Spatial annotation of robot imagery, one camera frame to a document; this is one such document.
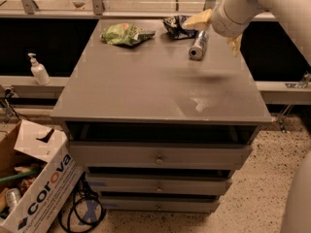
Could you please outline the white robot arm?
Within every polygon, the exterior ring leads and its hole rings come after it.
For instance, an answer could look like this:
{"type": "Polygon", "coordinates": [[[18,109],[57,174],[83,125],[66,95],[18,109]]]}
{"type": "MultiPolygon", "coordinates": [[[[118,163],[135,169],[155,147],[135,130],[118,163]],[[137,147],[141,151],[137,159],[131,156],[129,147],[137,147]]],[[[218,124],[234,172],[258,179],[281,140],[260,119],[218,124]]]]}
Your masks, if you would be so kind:
{"type": "MultiPolygon", "coordinates": [[[[183,27],[195,30],[212,27],[216,33],[234,39],[256,15],[265,11],[275,16],[311,64],[311,0],[223,0],[214,9],[189,17],[183,27]]],[[[280,233],[311,233],[311,152],[294,174],[280,233]]]]}

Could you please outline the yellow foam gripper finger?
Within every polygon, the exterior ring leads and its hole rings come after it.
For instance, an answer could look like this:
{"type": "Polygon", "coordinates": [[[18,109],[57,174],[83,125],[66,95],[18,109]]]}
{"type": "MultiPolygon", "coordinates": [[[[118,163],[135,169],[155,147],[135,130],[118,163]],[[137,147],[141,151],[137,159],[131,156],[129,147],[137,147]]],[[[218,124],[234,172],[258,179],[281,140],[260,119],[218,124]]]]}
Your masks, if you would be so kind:
{"type": "Polygon", "coordinates": [[[210,25],[210,18],[212,12],[212,9],[208,9],[199,14],[189,17],[183,22],[182,27],[187,30],[207,30],[210,25]]]}
{"type": "Polygon", "coordinates": [[[240,51],[241,40],[242,40],[242,34],[240,34],[237,37],[228,38],[226,40],[226,42],[229,44],[230,49],[231,49],[234,56],[237,56],[239,51],[240,51]]]}

